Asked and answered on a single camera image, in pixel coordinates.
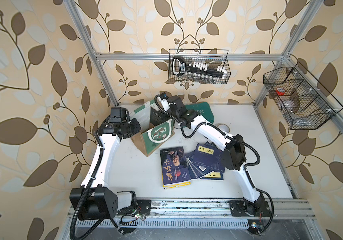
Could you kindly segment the dark purple illustrated book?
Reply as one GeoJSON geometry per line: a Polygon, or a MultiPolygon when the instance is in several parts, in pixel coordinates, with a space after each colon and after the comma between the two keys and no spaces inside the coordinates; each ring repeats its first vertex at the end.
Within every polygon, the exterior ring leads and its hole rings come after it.
{"type": "Polygon", "coordinates": [[[183,147],[160,150],[162,185],[191,181],[183,147]]]}

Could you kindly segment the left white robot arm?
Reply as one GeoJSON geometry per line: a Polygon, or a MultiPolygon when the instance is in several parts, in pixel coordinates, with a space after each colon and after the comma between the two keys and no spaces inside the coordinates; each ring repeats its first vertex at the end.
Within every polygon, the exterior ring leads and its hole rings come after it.
{"type": "Polygon", "coordinates": [[[141,130],[137,119],[132,119],[126,108],[112,108],[110,115],[93,133],[97,149],[88,173],[79,188],[69,195],[74,208],[69,237],[72,240],[85,239],[103,220],[110,220],[123,234],[123,229],[114,221],[121,210],[138,212],[134,191],[114,193],[108,187],[108,175],[115,153],[122,140],[129,139],[141,130]],[[76,236],[77,221],[95,220],[95,224],[82,236],[76,236]]]}

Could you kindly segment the tan book black cover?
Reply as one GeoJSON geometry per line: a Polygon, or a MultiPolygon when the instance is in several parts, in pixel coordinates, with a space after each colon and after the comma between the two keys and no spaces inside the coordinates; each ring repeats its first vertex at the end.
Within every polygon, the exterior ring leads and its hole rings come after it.
{"type": "Polygon", "coordinates": [[[170,119],[168,114],[165,114],[162,110],[156,110],[156,108],[150,108],[150,123],[153,126],[158,126],[170,119]]]}

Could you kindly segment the yellow cartoon book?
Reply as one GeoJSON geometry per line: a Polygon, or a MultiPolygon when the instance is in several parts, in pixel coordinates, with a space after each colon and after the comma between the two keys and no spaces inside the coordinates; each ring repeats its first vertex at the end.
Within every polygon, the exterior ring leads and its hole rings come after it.
{"type": "Polygon", "coordinates": [[[188,186],[190,184],[191,184],[191,181],[185,181],[185,182],[176,183],[176,184],[163,185],[163,188],[164,189],[173,189],[173,188],[188,186]]]}

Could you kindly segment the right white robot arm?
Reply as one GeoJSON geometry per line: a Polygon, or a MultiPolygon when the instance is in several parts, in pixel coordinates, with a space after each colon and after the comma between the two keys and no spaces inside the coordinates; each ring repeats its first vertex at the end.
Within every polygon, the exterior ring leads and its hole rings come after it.
{"type": "Polygon", "coordinates": [[[254,185],[247,169],[260,163],[259,153],[251,145],[245,143],[241,135],[233,136],[210,123],[199,112],[193,109],[188,110],[178,96],[168,97],[163,93],[157,95],[154,101],[165,114],[178,123],[184,138],[190,139],[195,133],[200,133],[222,151],[222,165],[234,172],[241,187],[244,212],[250,216],[256,216],[265,205],[264,197],[269,199],[270,217],[268,222],[261,228],[252,224],[248,229],[252,235],[262,235],[272,223],[274,203],[269,193],[254,185]]]}

